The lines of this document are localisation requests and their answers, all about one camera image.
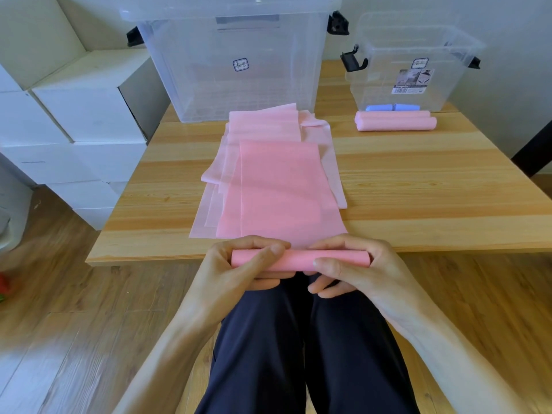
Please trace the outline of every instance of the finger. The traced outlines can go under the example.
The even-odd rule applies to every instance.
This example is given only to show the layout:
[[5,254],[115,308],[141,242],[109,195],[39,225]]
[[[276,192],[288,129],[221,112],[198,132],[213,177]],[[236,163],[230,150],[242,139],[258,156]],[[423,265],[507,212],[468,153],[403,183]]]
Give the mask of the finger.
[[309,248],[313,250],[366,250],[370,254],[375,255],[387,247],[389,245],[386,242],[379,241],[378,239],[359,238],[349,234],[341,234],[321,239]]
[[335,298],[336,296],[340,296],[354,290],[356,290],[356,288],[353,285],[347,283],[346,281],[341,281],[337,285],[318,292],[318,296],[321,298]]
[[369,273],[369,268],[359,267],[342,262],[341,260],[328,257],[319,257],[314,259],[314,266],[319,272],[329,278],[344,280],[351,285],[358,287],[358,282],[362,281]]
[[321,274],[318,279],[308,285],[307,289],[312,294],[317,294],[327,288],[333,281],[334,279],[328,278],[328,276]]
[[294,271],[261,271],[255,279],[289,279],[295,276]]
[[290,248],[292,245],[287,241],[275,238],[265,238],[257,235],[248,235],[246,237],[231,239],[220,242],[215,245],[227,260],[230,260],[232,250],[250,250],[252,248],[266,248],[273,244],[281,244],[284,248]]
[[284,254],[284,246],[281,243],[274,243],[263,248],[253,256],[247,263],[232,269],[228,273],[244,280],[253,280],[261,271],[265,271]]
[[280,285],[280,279],[253,279],[247,290],[267,290]]

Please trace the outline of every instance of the black latch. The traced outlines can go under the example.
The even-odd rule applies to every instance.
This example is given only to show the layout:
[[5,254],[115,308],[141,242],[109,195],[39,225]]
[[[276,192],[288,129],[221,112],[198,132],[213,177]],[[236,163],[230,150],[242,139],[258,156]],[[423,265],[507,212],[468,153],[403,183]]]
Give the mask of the black latch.
[[365,69],[366,67],[368,67],[368,58],[364,58],[362,65],[358,64],[358,61],[354,57],[357,52],[358,45],[355,45],[351,52],[342,53],[340,55],[341,61],[343,62],[343,65],[345,66],[347,72],[360,71],[361,69]]
[[128,43],[126,44],[129,48],[132,48],[133,46],[138,46],[143,44],[142,35],[140,34],[140,31],[138,30],[138,26],[134,29],[130,30],[126,34],[126,40]]
[[328,33],[347,36],[349,34],[349,21],[343,15],[335,11],[328,18]]
[[474,68],[474,69],[481,69],[481,67],[479,66],[480,63],[481,63],[481,60],[478,57],[474,57],[467,67]]

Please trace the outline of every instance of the black pants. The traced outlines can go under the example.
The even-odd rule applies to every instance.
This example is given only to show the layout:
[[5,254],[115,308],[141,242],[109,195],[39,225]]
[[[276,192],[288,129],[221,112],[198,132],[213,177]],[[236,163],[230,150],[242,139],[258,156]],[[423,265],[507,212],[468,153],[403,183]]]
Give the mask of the black pants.
[[389,326],[360,292],[321,299],[297,273],[223,320],[197,413],[419,413]]

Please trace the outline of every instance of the small clear storage bin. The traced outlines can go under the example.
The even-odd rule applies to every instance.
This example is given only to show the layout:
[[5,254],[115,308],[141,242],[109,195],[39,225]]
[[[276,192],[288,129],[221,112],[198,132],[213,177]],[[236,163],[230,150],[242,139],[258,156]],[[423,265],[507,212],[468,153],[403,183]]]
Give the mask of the small clear storage bin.
[[341,0],[121,0],[182,122],[286,103],[313,110]]
[[439,23],[439,12],[365,13],[355,36],[359,64],[347,72],[358,105],[414,104],[441,110],[474,57],[485,45],[453,25]]

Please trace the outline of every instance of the pink roll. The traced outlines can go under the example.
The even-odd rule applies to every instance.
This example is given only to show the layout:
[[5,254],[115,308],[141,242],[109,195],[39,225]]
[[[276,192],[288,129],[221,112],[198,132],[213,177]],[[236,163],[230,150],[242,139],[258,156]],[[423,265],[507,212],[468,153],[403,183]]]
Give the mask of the pink roll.
[[[232,251],[232,267],[247,263],[260,250]],[[357,250],[286,250],[284,255],[268,271],[316,271],[313,261],[318,257],[337,258],[342,262],[361,267],[370,266],[370,256],[366,251]]]
[[429,110],[405,110],[405,111],[381,111],[381,112],[361,112],[358,111],[354,117],[355,122],[358,118],[430,118]]
[[355,123],[359,131],[432,131],[437,126],[437,118],[359,118]]

